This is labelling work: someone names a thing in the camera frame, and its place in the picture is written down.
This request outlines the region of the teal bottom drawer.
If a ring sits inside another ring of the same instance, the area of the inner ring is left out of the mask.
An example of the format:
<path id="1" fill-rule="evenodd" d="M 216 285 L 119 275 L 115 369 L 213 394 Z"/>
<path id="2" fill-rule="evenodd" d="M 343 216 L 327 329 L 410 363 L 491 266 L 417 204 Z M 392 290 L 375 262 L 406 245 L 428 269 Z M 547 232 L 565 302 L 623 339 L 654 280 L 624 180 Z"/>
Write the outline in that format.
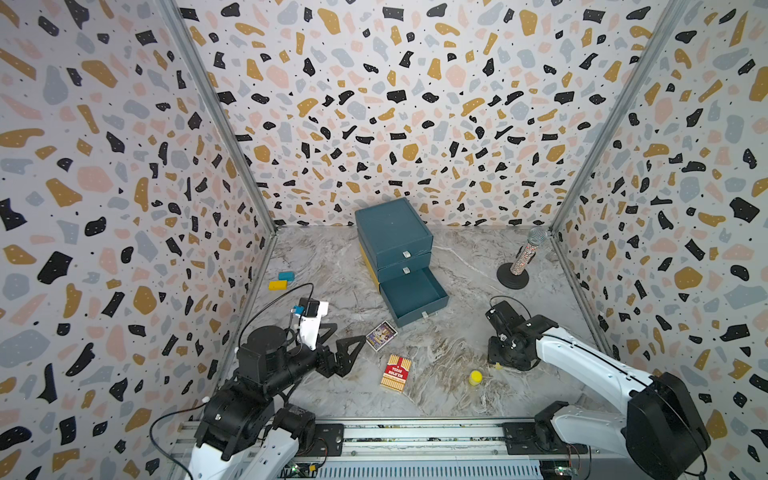
<path id="1" fill-rule="evenodd" d="M 434 314 L 449 301 L 429 267 L 383 282 L 380 293 L 398 327 Z"/>

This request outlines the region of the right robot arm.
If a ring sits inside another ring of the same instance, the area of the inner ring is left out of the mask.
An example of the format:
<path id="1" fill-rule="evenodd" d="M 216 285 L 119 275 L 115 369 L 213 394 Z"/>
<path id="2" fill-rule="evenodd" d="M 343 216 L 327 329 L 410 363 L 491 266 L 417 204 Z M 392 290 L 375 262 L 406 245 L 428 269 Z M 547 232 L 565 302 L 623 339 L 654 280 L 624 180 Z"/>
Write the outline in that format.
<path id="1" fill-rule="evenodd" d="M 528 372 L 541 364 L 573 376 L 614 407 L 588 410 L 554 401 L 533 418 L 529 442 L 540 452 L 584 445 L 631 459 L 653 479 L 677 479 L 705 461 L 711 438 L 684 382 L 626 365 L 573 336 L 557 322 L 519 314 L 508 297 L 494 297 L 485 313 L 495 330 L 488 362 Z"/>

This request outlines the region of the teal drawer cabinet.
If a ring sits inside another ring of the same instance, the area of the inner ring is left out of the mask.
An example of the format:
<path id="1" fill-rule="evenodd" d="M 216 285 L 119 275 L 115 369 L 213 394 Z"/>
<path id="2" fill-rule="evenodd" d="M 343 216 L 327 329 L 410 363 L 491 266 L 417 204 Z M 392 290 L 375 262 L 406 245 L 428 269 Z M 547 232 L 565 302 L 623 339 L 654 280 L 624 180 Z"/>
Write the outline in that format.
<path id="1" fill-rule="evenodd" d="M 409 201 L 399 198 L 358 210 L 355 220 L 378 287 L 386 291 L 423 289 L 433 235 Z"/>

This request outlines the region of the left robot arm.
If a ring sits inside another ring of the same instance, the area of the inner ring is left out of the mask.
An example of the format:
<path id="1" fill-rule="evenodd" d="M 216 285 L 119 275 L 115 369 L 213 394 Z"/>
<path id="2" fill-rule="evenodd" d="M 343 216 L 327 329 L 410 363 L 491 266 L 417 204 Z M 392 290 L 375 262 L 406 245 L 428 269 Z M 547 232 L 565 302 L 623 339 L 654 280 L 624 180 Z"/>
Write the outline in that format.
<path id="1" fill-rule="evenodd" d="M 233 376 L 205 404 L 188 471 L 193 479 L 313 478 L 342 452 L 342 424 L 320 426 L 314 413 L 290 401 L 309 373 L 344 377 L 366 344 L 363 336 L 290 347 L 295 332 L 278 326 L 251 332 L 237 352 Z"/>

